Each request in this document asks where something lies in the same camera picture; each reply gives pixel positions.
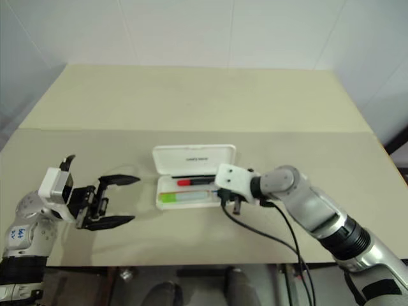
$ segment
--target beige table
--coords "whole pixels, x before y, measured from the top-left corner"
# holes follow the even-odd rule
[[[220,208],[159,211],[155,145],[232,143],[237,165],[292,164],[401,258],[408,190],[330,72],[68,66],[1,153],[0,234],[48,166],[77,155],[77,186],[100,175],[142,181],[116,187],[109,211],[136,219],[89,232],[60,224],[49,265],[170,265],[295,261],[285,247],[229,221]],[[244,205],[241,219],[291,241],[279,215]],[[299,226],[308,262],[331,256]]]

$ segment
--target green marker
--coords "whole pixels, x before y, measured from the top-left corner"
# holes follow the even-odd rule
[[[183,201],[205,200],[209,196],[209,191],[182,191],[180,193],[161,193],[159,195],[159,199],[163,203],[176,203]]]

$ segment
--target red marker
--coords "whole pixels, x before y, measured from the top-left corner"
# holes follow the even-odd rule
[[[187,180],[179,180],[177,181],[177,185],[179,186],[193,186],[193,185],[208,185],[214,181],[214,177],[203,177],[203,178],[190,178]]]

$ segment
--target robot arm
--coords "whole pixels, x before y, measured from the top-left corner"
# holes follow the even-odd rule
[[[68,156],[59,168],[49,168],[38,191],[27,194],[17,205],[13,224],[6,232],[0,263],[0,305],[35,305],[41,299],[47,259],[57,238],[57,222],[75,223],[77,229],[104,230],[133,220],[134,216],[105,217],[109,185],[139,181],[129,175],[99,178],[94,186],[73,188]]]
[[[392,305],[394,301],[408,305],[406,265],[296,168],[281,166],[260,176],[222,164],[215,184],[248,203],[265,198],[283,202],[292,218],[331,252],[359,305]]]

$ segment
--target floor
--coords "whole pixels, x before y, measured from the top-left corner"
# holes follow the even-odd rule
[[[220,271],[226,266],[211,266]],[[284,275],[276,265],[237,265],[256,288],[262,306],[287,306],[288,294]],[[223,277],[177,277],[177,270],[196,267],[145,266],[137,268],[136,276],[126,283],[117,279],[110,306],[140,306],[154,285],[164,281],[178,282],[184,294],[185,306],[226,306],[222,293]],[[318,305],[355,305],[343,274],[336,266],[312,270]],[[300,279],[295,279],[299,306],[308,305]]]
[[[103,291],[105,280],[105,277],[80,268],[75,271],[46,268],[44,294],[38,303],[47,306],[103,305],[102,302],[108,301]]]

